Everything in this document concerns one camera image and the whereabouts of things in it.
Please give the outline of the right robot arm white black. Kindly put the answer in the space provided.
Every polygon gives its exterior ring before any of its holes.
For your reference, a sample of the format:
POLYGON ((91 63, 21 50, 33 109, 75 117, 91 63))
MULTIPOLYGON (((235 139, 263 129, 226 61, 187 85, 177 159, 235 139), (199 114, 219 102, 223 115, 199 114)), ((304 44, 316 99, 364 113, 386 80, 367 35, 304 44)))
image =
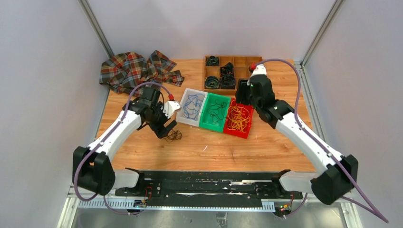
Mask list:
POLYGON ((274 97, 271 81, 266 75, 240 79, 235 93, 236 103, 251 105, 261 120, 289 138, 314 165, 315 173, 283 170, 272 178, 272 193, 284 198, 291 191, 314 194, 326 205, 354 188, 358 160, 344 156, 318 137, 286 101, 274 97))

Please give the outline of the rolled belt top left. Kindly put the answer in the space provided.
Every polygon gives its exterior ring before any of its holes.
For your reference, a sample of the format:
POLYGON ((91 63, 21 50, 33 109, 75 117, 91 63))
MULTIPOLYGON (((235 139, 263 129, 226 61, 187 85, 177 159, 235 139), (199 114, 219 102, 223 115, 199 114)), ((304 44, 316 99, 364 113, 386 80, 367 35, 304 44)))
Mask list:
POLYGON ((220 65, 220 58, 216 56, 206 57, 206 66, 208 67, 218 67, 220 65))

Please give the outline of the rolled belt bottom right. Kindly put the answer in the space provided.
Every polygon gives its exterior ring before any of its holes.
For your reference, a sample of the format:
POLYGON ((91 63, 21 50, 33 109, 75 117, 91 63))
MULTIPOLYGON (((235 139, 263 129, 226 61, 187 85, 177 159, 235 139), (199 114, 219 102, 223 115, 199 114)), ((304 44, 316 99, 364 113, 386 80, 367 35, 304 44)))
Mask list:
POLYGON ((235 89, 236 86, 235 76, 231 75, 222 76, 219 82, 221 89, 235 89))

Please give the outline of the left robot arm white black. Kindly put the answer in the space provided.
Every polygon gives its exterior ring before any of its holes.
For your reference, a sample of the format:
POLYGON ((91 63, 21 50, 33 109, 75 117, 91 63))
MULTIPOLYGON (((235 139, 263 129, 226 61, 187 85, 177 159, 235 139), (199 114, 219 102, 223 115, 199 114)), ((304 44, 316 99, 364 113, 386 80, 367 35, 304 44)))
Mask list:
POLYGON ((141 87, 140 97, 128 99, 113 124, 94 142, 86 147, 78 146, 73 152, 72 182, 78 198, 85 201, 79 188, 86 189, 95 196, 107 195, 111 190, 127 188, 134 196, 145 192, 144 173, 132 168, 114 170, 112 160, 134 132, 149 126, 162 139, 176 126, 171 117, 181 109, 181 105, 168 93, 168 100, 160 101, 161 92, 153 88, 153 83, 142 83, 135 87, 130 96, 141 87))

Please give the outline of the plaid cloth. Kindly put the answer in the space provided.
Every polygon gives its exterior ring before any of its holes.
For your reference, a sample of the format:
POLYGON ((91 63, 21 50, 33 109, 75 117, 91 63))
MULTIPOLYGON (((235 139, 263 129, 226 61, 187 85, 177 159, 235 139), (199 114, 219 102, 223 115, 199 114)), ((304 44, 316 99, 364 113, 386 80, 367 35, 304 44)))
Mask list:
POLYGON ((176 63, 158 50, 147 59, 135 52, 121 53, 101 64, 99 84, 118 94, 130 94, 145 82, 181 86, 185 77, 175 67, 176 63))

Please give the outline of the rolled belt middle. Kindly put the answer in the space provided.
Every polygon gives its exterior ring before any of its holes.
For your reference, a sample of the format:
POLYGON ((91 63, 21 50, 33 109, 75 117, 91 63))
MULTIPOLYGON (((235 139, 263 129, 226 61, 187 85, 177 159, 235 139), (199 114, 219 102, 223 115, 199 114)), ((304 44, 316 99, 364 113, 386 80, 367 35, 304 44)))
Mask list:
POLYGON ((228 62, 226 65, 221 66, 220 75, 221 76, 227 76, 227 75, 234 76, 234 65, 231 62, 228 62))

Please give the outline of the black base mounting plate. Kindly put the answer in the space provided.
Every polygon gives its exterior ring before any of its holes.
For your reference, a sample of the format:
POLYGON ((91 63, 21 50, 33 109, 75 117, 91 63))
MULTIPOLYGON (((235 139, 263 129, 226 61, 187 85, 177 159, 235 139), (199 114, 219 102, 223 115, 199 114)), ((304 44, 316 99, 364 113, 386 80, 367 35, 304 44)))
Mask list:
POLYGON ((298 192, 281 192, 272 182, 274 172, 145 171, 141 192, 112 190, 107 199, 144 200, 147 208, 268 210, 269 202, 289 203, 298 192))

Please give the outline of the wooden compartment tray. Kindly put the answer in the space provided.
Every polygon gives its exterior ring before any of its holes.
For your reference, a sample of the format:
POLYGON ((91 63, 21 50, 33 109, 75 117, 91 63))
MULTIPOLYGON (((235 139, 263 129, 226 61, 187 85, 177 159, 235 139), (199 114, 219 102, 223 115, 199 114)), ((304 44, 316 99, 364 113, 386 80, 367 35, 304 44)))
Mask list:
POLYGON ((202 76, 203 91, 233 96, 241 79, 250 76, 249 67, 261 56, 206 56, 202 76))

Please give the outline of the red plastic bin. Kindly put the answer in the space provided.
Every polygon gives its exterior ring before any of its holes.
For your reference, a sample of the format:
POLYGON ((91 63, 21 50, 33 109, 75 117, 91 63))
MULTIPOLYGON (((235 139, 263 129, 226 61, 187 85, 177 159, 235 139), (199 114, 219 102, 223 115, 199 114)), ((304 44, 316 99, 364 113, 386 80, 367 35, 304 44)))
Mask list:
POLYGON ((237 104, 230 100, 223 132, 228 135, 247 139, 252 126, 254 109, 251 105, 237 104))

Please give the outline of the green plastic bin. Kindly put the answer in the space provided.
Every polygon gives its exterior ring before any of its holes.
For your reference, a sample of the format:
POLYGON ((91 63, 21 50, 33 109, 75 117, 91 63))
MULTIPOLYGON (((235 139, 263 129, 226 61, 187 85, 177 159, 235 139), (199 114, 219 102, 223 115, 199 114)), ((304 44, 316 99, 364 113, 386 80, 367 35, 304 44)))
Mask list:
POLYGON ((208 93, 199 127, 222 133, 229 106, 230 97, 208 93))

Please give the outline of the rolled belt bottom left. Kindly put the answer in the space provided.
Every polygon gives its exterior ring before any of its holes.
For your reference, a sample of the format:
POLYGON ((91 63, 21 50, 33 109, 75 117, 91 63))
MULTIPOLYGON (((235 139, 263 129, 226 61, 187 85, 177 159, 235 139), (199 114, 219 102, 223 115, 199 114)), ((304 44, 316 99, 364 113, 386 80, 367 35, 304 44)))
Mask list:
POLYGON ((204 82, 205 89, 219 89, 220 82, 219 79, 215 76, 208 76, 204 82))

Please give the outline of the rolled belt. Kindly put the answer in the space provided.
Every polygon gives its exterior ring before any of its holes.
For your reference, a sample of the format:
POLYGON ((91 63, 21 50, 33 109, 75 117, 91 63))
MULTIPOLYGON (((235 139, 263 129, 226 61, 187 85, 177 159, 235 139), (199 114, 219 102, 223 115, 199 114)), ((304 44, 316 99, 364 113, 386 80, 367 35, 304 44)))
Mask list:
POLYGON ((206 66, 208 67, 218 67, 220 65, 220 58, 216 56, 206 57, 206 66))
POLYGON ((219 82, 221 89, 235 89, 236 86, 235 76, 231 75, 222 76, 219 82))
POLYGON ((219 89, 220 82, 219 79, 215 76, 208 76, 204 82, 205 89, 219 89))
POLYGON ((234 65, 231 62, 228 62, 226 65, 221 66, 220 75, 221 76, 227 76, 227 75, 234 76, 234 65))

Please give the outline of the white plastic bin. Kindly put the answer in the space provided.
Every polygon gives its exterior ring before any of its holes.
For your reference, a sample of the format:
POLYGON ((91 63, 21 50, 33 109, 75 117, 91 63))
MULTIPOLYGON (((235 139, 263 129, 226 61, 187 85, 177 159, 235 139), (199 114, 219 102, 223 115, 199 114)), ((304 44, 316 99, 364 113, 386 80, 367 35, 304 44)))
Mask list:
POLYGON ((199 127, 207 95, 207 92, 186 88, 180 101, 181 109, 176 114, 176 121, 199 127))

